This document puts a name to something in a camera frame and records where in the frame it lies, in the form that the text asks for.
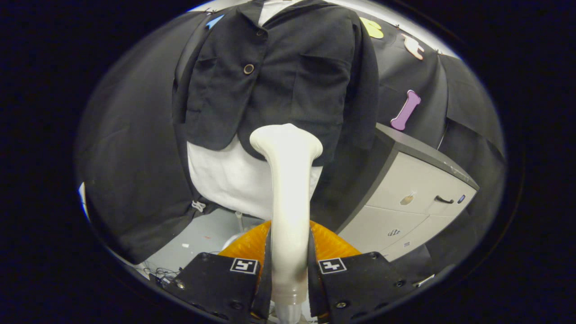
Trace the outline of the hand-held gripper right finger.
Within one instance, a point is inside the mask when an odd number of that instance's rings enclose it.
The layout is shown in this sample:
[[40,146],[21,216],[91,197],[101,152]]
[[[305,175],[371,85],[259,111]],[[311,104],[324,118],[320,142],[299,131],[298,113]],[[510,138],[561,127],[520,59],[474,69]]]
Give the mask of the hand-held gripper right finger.
[[379,252],[361,253],[325,226],[309,224],[308,300],[322,324],[366,320],[415,291]]

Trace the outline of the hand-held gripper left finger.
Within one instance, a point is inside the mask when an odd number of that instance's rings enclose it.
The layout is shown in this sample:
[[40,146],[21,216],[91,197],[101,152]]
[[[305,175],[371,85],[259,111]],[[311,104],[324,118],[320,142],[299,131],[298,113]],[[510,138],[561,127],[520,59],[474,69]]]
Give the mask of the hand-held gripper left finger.
[[198,254],[165,291],[227,324],[266,324],[271,305],[271,221],[222,252]]

